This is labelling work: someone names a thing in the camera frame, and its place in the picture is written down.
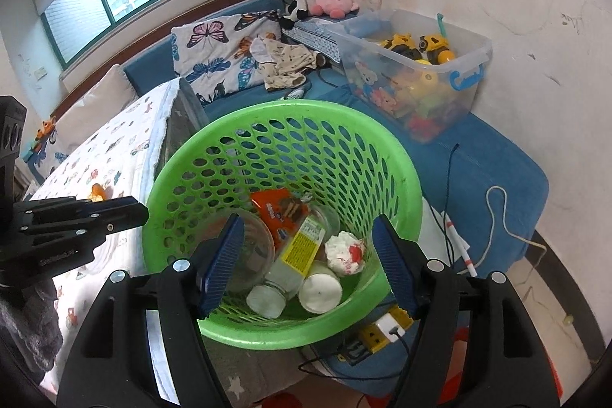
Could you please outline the left gloved hand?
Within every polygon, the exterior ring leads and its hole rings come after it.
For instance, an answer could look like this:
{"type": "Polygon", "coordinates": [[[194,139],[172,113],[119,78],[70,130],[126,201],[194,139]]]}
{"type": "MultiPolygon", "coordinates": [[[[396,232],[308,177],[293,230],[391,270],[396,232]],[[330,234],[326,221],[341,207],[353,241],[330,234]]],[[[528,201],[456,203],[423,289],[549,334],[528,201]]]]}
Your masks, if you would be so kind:
{"type": "Polygon", "coordinates": [[[1,325],[31,371],[49,372],[63,344],[51,278],[24,289],[1,289],[1,325]]]}

